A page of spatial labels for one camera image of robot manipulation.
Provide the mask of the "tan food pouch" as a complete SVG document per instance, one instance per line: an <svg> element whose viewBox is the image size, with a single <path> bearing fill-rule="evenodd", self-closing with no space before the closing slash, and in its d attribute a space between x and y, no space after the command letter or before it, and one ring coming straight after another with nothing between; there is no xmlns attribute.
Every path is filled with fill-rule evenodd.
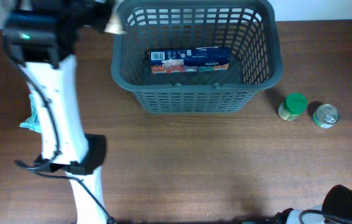
<svg viewBox="0 0 352 224"><path fill-rule="evenodd" d="M126 31L123 28L121 23L119 13L117 12L119 5L123 0L114 0L114 5L112 7L111 17L104 29L105 33L123 35L126 34Z"/></svg>

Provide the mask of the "blue carton box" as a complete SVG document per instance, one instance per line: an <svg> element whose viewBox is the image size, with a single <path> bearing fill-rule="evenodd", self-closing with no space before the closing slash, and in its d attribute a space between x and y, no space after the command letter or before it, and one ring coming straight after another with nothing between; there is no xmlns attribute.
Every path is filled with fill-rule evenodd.
<svg viewBox="0 0 352 224"><path fill-rule="evenodd" d="M226 71L231 51L228 47L150 51L152 73Z"/></svg>

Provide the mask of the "grey plastic basket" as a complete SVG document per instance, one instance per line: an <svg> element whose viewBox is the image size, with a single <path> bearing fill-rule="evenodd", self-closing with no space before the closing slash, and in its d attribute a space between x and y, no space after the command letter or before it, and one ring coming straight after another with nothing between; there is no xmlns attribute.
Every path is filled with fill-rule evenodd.
<svg viewBox="0 0 352 224"><path fill-rule="evenodd" d="M151 113L232 113L282 77L269 1L123 1L111 74ZM149 52L227 47L225 71L154 74Z"/></svg>

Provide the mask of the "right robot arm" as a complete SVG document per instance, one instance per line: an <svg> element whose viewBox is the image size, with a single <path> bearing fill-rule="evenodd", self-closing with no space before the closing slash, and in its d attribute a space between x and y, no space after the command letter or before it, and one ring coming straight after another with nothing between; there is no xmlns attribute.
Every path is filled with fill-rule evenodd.
<svg viewBox="0 0 352 224"><path fill-rule="evenodd" d="M270 224L352 224L352 190L334 186L321 205L297 210L288 208L265 220Z"/></svg>

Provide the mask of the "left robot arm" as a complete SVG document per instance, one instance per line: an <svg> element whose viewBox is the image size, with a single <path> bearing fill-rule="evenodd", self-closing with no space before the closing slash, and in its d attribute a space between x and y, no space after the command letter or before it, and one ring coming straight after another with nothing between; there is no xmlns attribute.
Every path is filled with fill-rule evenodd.
<svg viewBox="0 0 352 224"><path fill-rule="evenodd" d="M104 32L114 1L16 1L2 28L4 51L32 93L41 126L42 151L35 175L71 183L78 223L114 223L104 205L101 183L106 138L83 130L76 93L75 44L90 26Z"/></svg>

